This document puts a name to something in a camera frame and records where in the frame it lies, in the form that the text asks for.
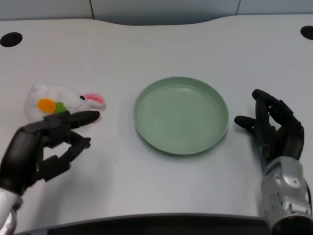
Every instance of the robotic wrist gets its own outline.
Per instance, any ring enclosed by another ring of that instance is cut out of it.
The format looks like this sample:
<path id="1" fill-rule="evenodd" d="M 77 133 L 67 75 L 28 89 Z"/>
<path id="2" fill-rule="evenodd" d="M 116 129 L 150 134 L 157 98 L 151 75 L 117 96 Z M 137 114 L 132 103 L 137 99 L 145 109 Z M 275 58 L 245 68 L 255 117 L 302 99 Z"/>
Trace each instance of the robotic wrist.
<path id="1" fill-rule="evenodd" d="M 291 157 L 273 160 L 266 168 L 261 189 L 264 218 L 273 234 L 292 234 L 286 229 L 291 224 L 301 224 L 292 226 L 297 229 L 294 232 L 299 228 L 313 232 L 311 193 L 299 161 Z"/>

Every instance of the white wall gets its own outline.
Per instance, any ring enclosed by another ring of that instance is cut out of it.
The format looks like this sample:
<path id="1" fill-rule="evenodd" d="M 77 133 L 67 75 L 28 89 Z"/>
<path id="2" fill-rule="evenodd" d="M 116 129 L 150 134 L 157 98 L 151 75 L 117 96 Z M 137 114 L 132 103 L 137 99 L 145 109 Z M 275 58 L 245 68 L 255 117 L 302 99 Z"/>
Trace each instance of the white wall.
<path id="1" fill-rule="evenodd" d="M 117 24 L 192 24 L 236 14 L 239 0 L 91 0 L 97 20 Z"/>
<path id="2" fill-rule="evenodd" d="M 238 15 L 313 13 L 313 0 L 241 0 Z"/>
<path id="3" fill-rule="evenodd" d="M 89 0 L 0 0 L 0 20 L 92 19 Z"/>
<path id="4" fill-rule="evenodd" d="M 192 24 L 223 16 L 313 13 L 313 0 L 0 0 L 0 20 L 92 19 Z"/>

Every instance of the plate rim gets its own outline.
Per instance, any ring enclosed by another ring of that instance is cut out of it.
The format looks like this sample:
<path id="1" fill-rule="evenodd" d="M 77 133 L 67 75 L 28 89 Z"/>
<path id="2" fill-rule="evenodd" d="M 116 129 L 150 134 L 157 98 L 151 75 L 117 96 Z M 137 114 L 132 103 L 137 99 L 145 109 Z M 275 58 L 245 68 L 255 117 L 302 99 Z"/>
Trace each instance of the plate rim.
<path id="1" fill-rule="evenodd" d="M 139 127 L 137 126 L 137 122 L 136 122 L 136 120 L 135 120 L 135 114 L 136 114 L 135 110 L 136 110 L 136 106 L 137 106 L 137 104 L 138 104 L 138 100 L 139 100 L 141 94 L 144 93 L 145 90 L 147 90 L 150 86 L 154 85 L 155 83 L 161 82 L 161 81 L 163 81 L 163 80 L 170 79 L 170 78 L 187 78 L 187 79 L 191 79 L 191 80 L 196 80 L 196 81 L 198 81 L 198 82 L 203 83 L 203 84 L 206 85 L 206 86 L 209 86 L 211 89 L 213 89 L 213 90 L 220 96 L 220 98 L 222 99 L 222 102 L 223 102 L 224 106 L 226 107 L 226 121 L 227 121 L 227 122 L 226 122 L 225 128 L 224 128 L 224 130 L 223 130 L 223 133 L 221 134 L 221 136 L 220 136 L 215 142 L 213 142 L 211 145 L 207 146 L 206 148 L 204 148 L 204 149 L 202 149 L 202 150 L 197 150 L 197 151 L 188 152 L 188 153 L 175 153 L 175 152 L 170 152 L 170 151 L 163 150 L 163 149 L 161 149 L 161 148 L 159 148 L 159 147 L 156 147 L 156 146 L 155 146 L 154 144 L 152 144 L 151 142 L 147 141 L 147 139 L 142 135 L 142 133 L 141 133 L 140 130 L 139 130 Z M 226 104 L 224 98 L 221 96 L 221 94 L 220 94 L 215 88 L 213 88 L 212 86 L 210 86 L 209 84 L 207 84 L 207 83 L 205 83 L 205 82 L 203 82 L 203 81 L 201 81 L 201 80 L 191 78 L 191 77 L 185 77 L 185 76 L 171 76 L 171 77 L 162 78 L 162 79 L 160 79 L 160 80 L 157 80 L 157 81 L 155 81 L 155 82 L 149 84 L 148 86 L 146 86 L 146 87 L 140 92 L 140 94 L 138 95 L 138 97 L 137 97 L 137 99 L 136 99 L 136 101 L 135 101 L 135 105 L 134 105 L 134 108 L 133 108 L 133 121 L 134 121 L 134 125 L 135 125 L 136 131 L 140 134 L 140 136 L 143 138 L 143 140 L 144 140 L 146 143 L 148 143 L 149 145 L 151 145 L 153 148 L 155 148 L 155 149 L 157 149 L 157 150 L 159 150 L 159 151 L 162 151 L 162 152 L 164 152 L 164 153 L 173 154 L 173 155 L 178 155 L 178 156 L 193 155 L 193 154 L 197 154 L 197 153 L 202 153 L 202 152 L 204 152 L 204 151 L 206 151 L 206 150 L 212 148 L 212 147 L 215 146 L 218 142 L 221 141 L 221 139 L 225 136 L 225 134 L 226 134 L 226 132 L 227 132 L 227 130 L 228 130 L 228 126 L 229 126 L 229 110 L 228 110 L 228 106 L 227 106 L 227 104 Z"/>

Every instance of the stuffed toy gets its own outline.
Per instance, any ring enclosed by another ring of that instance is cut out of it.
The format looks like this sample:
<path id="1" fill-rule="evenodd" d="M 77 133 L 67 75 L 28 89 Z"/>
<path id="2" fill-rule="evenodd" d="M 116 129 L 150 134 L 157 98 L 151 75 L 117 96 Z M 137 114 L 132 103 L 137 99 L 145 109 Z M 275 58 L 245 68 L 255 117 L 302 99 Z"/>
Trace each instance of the stuffed toy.
<path id="1" fill-rule="evenodd" d="M 76 113 L 91 108 L 104 108 L 104 98 L 99 94 L 81 94 L 67 87 L 48 87 L 34 83 L 24 104 L 24 113 L 29 122 L 40 121 L 44 116 L 63 111 Z"/>

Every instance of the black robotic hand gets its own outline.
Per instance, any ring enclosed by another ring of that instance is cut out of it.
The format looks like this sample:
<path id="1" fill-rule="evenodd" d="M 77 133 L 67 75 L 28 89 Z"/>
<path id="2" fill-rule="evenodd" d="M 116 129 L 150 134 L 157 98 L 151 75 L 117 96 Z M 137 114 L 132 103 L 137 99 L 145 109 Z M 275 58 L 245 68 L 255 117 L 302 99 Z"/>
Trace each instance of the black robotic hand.
<path id="1" fill-rule="evenodd" d="M 255 135 L 267 164 L 280 156 L 299 160 L 304 143 L 304 129 L 291 109 L 282 100 L 264 91 L 254 90 L 252 96 L 256 100 L 256 118 L 237 116 L 235 123 Z M 270 115 L 281 125 L 277 131 L 269 123 Z"/>
<path id="2" fill-rule="evenodd" d="M 92 123 L 99 116 L 98 111 L 72 115 L 66 111 L 19 128 L 1 162 L 0 188 L 23 195 L 36 181 L 48 181 L 69 170 L 70 162 L 90 146 L 91 140 L 71 129 Z M 71 147 L 61 157 L 44 160 L 44 147 L 54 148 L 63 142 Z"/>

